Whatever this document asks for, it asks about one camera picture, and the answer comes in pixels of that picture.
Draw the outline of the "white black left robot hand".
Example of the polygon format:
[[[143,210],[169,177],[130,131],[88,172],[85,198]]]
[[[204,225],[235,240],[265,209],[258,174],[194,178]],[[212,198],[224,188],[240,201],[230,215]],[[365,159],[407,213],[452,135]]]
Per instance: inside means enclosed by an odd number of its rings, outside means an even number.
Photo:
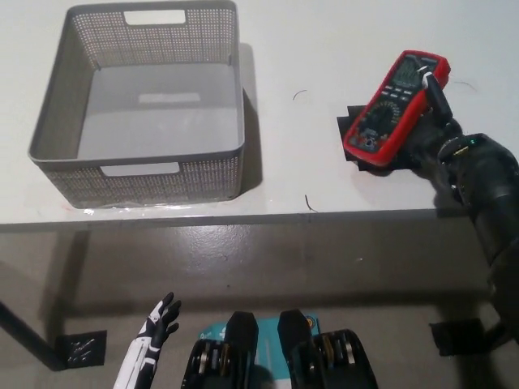
[[[176,320],[181,304],[174,293],[169,292],[155,305],[131,341],[113,388],[147,389],[152,386],[162,347],[179,328]]]

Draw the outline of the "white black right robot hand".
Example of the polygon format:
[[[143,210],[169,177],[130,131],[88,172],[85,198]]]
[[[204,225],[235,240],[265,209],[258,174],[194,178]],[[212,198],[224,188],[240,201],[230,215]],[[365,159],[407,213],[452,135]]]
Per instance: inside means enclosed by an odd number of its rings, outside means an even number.
[[[404,142],[403,150],[418,166],[420,177],[432,180],[437,175],[437,159],[441,148],[460,136],[462,130],[453,118],[453,112],[438,79],[427,66],[418,68],[428,110],[418,119]]]

